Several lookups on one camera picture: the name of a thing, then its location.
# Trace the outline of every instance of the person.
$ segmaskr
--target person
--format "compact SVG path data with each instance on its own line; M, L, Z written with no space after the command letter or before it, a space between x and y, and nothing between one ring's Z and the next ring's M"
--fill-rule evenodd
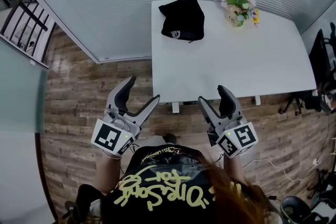
M272 206L246 180L239 156L225 157L222 169L167 134L139 147L121 179L120 159L103 151L93 186L79 187L68 223L270 222Z

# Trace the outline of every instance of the long brown hair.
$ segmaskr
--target long brown hair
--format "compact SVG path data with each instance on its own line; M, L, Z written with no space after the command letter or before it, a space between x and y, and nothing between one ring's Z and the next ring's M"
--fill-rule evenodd
M269 217L269 200L259 186L248 182L248 195L220 167L202 160L207 168L208 180L214 188L218 222L230 224L265 224Z

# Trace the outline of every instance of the shoe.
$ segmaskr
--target shoe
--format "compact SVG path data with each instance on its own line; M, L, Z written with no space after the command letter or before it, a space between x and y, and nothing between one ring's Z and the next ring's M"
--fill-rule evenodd
M167 133L167 134L163 135L162 137L166 141L166 143L176 145L177 139L176 139L175 135Z

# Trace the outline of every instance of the white table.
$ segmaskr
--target white table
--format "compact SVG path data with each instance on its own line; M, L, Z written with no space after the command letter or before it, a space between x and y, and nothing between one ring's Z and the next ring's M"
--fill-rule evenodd
M218 2L198 1L205 15L204 38L189 43L161 34L165 16L152 2L153 93L160 102L220 99L219 84L236 97L316 88L307 51L295 24L260 11L260 26L234 27Z

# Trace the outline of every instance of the cable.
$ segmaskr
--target cable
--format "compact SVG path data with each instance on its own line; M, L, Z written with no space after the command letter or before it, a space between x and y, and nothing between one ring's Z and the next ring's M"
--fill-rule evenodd
M308 170L308 172L306 173L306 175L305 175L305 177L304 177L303 179L301 179L301 178L291 179L290 177L287 176L285 169L283 169L282 167L279 167L279 166L275 166L269 159L254 159L253 161L250 161L248 164L246 164L246 165L244 166L244 168L245 168L247 165L249 165L251 162L258 162L258 161L268 161L274 168L282 169L282 170L284 171L285 176L286 176L290 181L292 181L292 182L294 182L294 181L296 181L296 180L303 181L303 180L308 176L309 172L312 171L312 170L316 167L316 165L314 165L312 168L310 168L310 169Z
M134 153L136 151L135 147L140 147L140 146L133 143L132 146L130 147L130 150L131 150L132 153Z
M324 145L325 145L325 143L326 143L326 141L327 141L327 139L328 139L328 136L329 136L329 127L330 127L330 117L329 117L329 114L328 114L328 128L327 128L327 134L326 134L326 136L325 136L325 139L324 139L323 145L322 145L322 147L321 147L320 153L319 153L319 155L318 155L318 157L317 157L317 160L320 158L320 156L321 156L321 154L322 154L322 152L323 152L323 149L324 149ZM315 168L315 166L316 166L316 165L314 165L312 168L310 168L310 169L308 170L308 172L306 173L306 175L305 175L305 177L304 177L303 179L297 178L297 179L294 179L294 180L291 179L291 178L289 178L289 177L287 176L285 169L283 169L282 167L279 167L279 166L275 166L269 159L254 159L254 160L248 162L248 163L243 167L243 169L244 169L247 165L249 165L251 162L257 162L257 161L268 161L274 168L280 168L280 169L282 169L282 170L284 171L285 176L286 176L290 181L292 181L292 182L297 181L297 180L299 180L299 181L303 181L303 180L308 176L309 172L312 171L312 170Z
M220 156L219 156L219 158L218 158L218 160L216 160L216 161L214 161L214 162L212 162L212 164L216 164L217 162L219 162L222 158L224 157L224 154L222 153L222 154L220 154Z

